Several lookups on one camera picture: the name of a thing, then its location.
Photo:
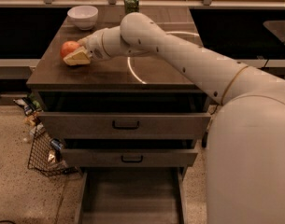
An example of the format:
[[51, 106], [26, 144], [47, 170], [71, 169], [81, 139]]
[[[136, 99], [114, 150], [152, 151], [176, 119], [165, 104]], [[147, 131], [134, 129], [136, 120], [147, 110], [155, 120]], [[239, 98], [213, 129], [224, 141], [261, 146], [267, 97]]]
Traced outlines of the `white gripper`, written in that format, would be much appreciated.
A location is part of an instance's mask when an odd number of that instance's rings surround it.
[[85, 48], [80, 47], [69, 53], [64, 57], [64, 62], [69, 66], [74, 66], [89, 64], [91, 59], [93, 61], [109, 60], [110, 56], [106, 53], [103, 45], [103, 34], [104, 30], [99, 30], [78, 40], [78, 43]]

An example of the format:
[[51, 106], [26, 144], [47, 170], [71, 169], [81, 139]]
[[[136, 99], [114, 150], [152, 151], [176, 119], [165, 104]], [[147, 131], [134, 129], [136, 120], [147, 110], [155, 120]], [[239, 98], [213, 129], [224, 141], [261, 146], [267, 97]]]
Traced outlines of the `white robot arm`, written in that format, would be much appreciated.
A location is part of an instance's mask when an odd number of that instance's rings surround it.
[[207, 137], [207, 224], [285, 224], [285, 80], [169, 35], [142, 13], [80, 39], [64, 62], [145, 52], [221, 105]]

